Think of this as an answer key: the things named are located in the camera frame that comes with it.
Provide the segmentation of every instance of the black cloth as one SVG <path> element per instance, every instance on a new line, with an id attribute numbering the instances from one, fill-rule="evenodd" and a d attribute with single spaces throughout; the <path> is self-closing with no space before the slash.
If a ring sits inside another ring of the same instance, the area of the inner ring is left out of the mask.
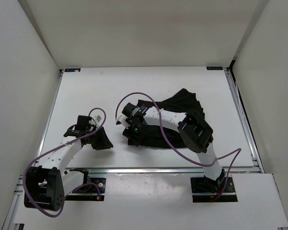
<path id="1" fill-rule="evenodd" d="M 154 106 L 152 102 L 138 100 L 138 107 L 142 105 Z M 171 98 L 168 98 L 164 101 L 157 102 L 157 105 L 160 109 L 175 113 L 187 113 L 192 109 L 197 110 L 203 118 L 205 118 L 205 113 L 201 104 L 196 100 L 196 94 L 187 91 L 186 89 L 180 90 Z M 170 143 L 176 148 L 185 148 L 185 144 L 180 136 L 180 134 L 174 130 L 164 128 L 165 134 L 170 141 Z M 128 140 L 128 145 L 133 145 L 132 141 Z M 147 132 L 145 133 L 143 139 L 140 142 L 141 146 L 153 147 L 153 148 L 163 148 L 169 149 L 170 147 L 165 142 L 161 131 L 160 126 L 149 126 Z"/>

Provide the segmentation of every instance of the white wall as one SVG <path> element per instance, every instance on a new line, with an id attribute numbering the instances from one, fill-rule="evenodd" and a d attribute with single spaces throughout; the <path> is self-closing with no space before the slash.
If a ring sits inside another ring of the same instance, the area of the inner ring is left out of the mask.
<path id="1" fill-rule="evenodd" d="M 228 67 L 259 0 L 19 1 L 62 69 Z"/>
<path id="2" fill-rule="evenodd" d="M 234 65 L 266 172 L 288 216 L 288 0 L 270 0 Z"/>
<path id="3" fill-rule="evenodd" d="M 19 3 L 0 0 L 0 229 L 36 153 L 59 75 Z"/>

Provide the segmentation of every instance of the purple cable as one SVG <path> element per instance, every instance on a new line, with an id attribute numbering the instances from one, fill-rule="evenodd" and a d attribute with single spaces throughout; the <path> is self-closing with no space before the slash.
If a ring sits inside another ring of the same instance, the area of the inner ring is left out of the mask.
<path id="1" fill-rule="evenodd" d="M 32 205 L 33 205 L 37 210 L 39 210 L 41 213 L 45 214 L 45 215 L 48 216 L 48 217 L 52 217 L 52 218 L 58 217 L 58 216 L 61 214 L 61 212 L 63 211 L 64 205 L 61 207 L 61 209 L 59 210 L 59 212 L 58 212 L 57 214 L 54 214 L 54 215 L 53 215 L 53 214 L 50 214 L 50 213 L 46 212 L 44 209 L 42 209 L 42 208 L 34 201 L 34 199 L 32 198 L 32 196 L 30 195 L 30 193 L 29 193 L 29 191 L 28 191 L 28 188 L 27 188 L 27 185 L 26 185 L 26 182 L 25 182 L 27 171 L 28 171 L 28 169 L 31 167 L 32 164 L 34 164 L 37 160 L 41 159 L 42 157 L 44 157 L 44 156 L 46 156 L 46 155 L 48 155 L 48 154 L 50 154 L 50 153 L 52 153 L 52 152 L 57 151 L 57 150 L 65 147 L 66 145 L 70 145 L 70 144 L 72 144 L 72 143 L 74 143 L 74 142 L 76 142 L 76 141 L 78 141 L 78 140 L 81 140 L 81 139 L 83 139 L 83 138 L 89 137 L 89 136 L 91 136 L 91 135 L 94 135 L 96 132 L 98 132 L 99 129 L 101 129 L 101 127 L 104 125 L 104 123 L 105 123 L 105 121 L 106 121 L 106 118 L 107 118 L 107 115 L 106 115 L 106 112 L 105 112 L 103 109 L 101 109 L 101 108 L 94 108 L 94 109 L 92 109 L 92 110 L 90 111 L 90 113 L 91 113 L 92 111 L 96 110 L 96 109 L 103 112 L 103 114 L 104 114 L 104 120 L 102 121 L 101 125 L 100 125 L 94 132 L 89 133 L 89 134 L 86 134 L 86 135 L 84 135 L 84 136 L 82 136 L 82 137 L 76 138 L 76 139 L 71 140 L 71 141 L 69 141 L 69 142 L 66 142 L 66 143 L 64 143 L 64 144 L 62 144 L 62 145 L 60 145 L 60 146 L 55 147 L 55 148 L 52 149 L 52 150 L 49 150 L 48 152 L 45 152 L 44 154 L 42 154 L 42 155 L 36 157 L 35 159 L 33 159 L 32 161 L 30 161 L 30 163 L 28 163 L 28 165 L 26 166 L 26 168 L 25 168 L 25 170 L 24 170 L 24 174 L 23 174 L 23 186 L 24 186 L 24 192 L 25 192 L 25 194 L 27 195 L 27 197 L 28 197 L 28 199 L 30 200 L 30 202 L 32 203 Z M 82 187 L 84 187 L 84 186 L 86 186 L 86 185 L 89 185 L 89 184 L 93 184 L 93 185 L 95 186 L 94 183 L 87 183 L 87 184 L 83 184 L 83 185 L 81 185 L 81 186 L 79 186 L 79 187 L 77 187 L 77 188 L 82 188 Z M 98 194 L 99 194 L 99 196 L 100 196 L 100 191 L 99 191 L 98 186 L 96 187 L 96 189 L 97 189 Z"/>
<path id="2" fill-rule="evenodd" d="M 231 167 L 232 167 L 235 159 L 237 158 L 237 156 L 238 156 L 239 153 L 241 152 L 241 148 L 238 148 L 238 149 L 236 149 L 236 150 L 234 150 L 234 151 L 232 151 L 232 152 L 230 152 L 230 153 L 228 153 L 228 154 L 226 154 L 226 155 L 224 155 L 224 156 L 222 156 L 222 157 L 216 158 L 211 164 L 202 164 L 202 163 L 199 163 L 199 162 L 196 162 L 196 161 L 191 160 L 190 158 L 186 157 L 186 156 L 183 155 L 181 152 L 179 152 L 179 151 L 170 143 L 170 141 L 168 140 L 168 138 L 167 138 L 167 136 L 165 135 L 165 132 L 164 132 L 164 130 L 163 130 L 162 117 L 161 117 L 160 109 L 159 109 L 157 103 L 153 100 L 153 98 L 150 97 L 149 95 L 147 95 L 146 93 L 143 93 L 143 92 L 132 92 L 132 93 L 129 93 L 128 95 L 126 95 L 125 97 L 123 97 L 123 98 L 121 99 L 121 101 L 119 102 L 118 106 L 116 107 L 115 120 L 117 119 L 117 113 L 118 113 L 120 104 L 121 104 L 127 97 L 129 97 L 129 96 L 131 96 L 131 95 L 134 95 L 134 94 L 143 95 L 143 96 L 145 96 L 145 97 L 148 97 L 148 98 L 152 101 L 152 103 L 154 104 L 154 106 L 156 107 L 156 109 L 157 109 L 157 111 L 158 111 L 158 113 L 159 113 L 160 130 L 161 130 L 161 133 L 162 133 L 162 136 L 163 136 L 164 140 L 165 140 L 166 143 L 171 147 L 172 150 L 174 150 L 178 155 L 180 155 L 180 156 L 181 156 L 182 158 L 184 158 L 185 160 L 187 160 L 187 161 L 189 161 L 189 162 L 191 162 L 191 163 L 193 163 L 193 164 L 196 164 L 196 165 L 198 165 L 198 166 L 211 167 L 212 165 L 215 164 L 215 162 L 216 162 L 217 160 L 221 160 L 221 159 L 223 159 L 223 158 L 225 158 L 225 157 L 228 157 L 228 156 L 234 154 L 235 152 L 237 152 L 237 154 L 236 154 L 235 157 L 233 158 L 232 162 L 230 163 L 229 168 L 228 168 L 228 171 L 227 171 L 227 175 L 226 175 L 226 179 L 225 179 L 225 185 L 227 184 L 230 169 L 231 169 Z M 225 190 L 225 187 L 221 190 L 220 194 L 219 194 L 214 200 L 218 199 L 218 198 L 223 194 L 224 190 Z"/>

